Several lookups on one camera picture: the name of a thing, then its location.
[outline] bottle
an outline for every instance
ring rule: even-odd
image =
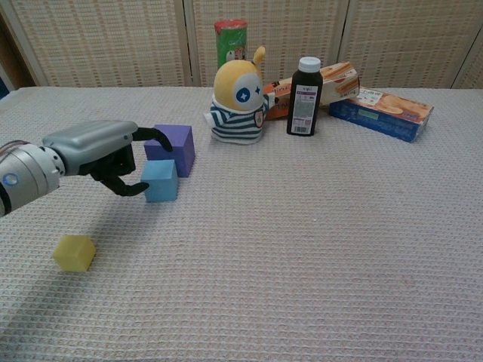
[[[300,58],[299,69],[292,76],[287,120],[288,134],[314,135],[323,83],[320,67],[321,62],[318,58]]]

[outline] can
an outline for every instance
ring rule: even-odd
[[[245,59],[247,22],[241,19],[220,20],[214,24],[217,34],[218,68],[234,59]]]

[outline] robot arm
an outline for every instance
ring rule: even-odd
[[[126,185],[120,176],[136,170],[131,143],[169,139],[130,121],[92,121],[46,136],[42,146],[13,141],[0,148],[0,217],[52,192],[63,176],[91,175],[114,193],[135,196],[147,183]]]

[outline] plush toy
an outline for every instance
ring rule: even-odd
[[[259,47],[253,61],[230,60],[218,69],[210,112],[204,114],[215,139],[241,144],[260,139],[265,114],[275,104],[275,94],[263,94],[258,66],[264,57]]]

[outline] orange box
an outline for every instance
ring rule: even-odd
[[[324,85],[320,96],[320,106],[332,102],[357,97],[359,94],[359,76],[350,62],[338,63],[320,69]],[[275,105],[268,111],[266,119],[286,117],[290,105],[292,78],[282,79],[263,87],[265,94],[275,93]]]

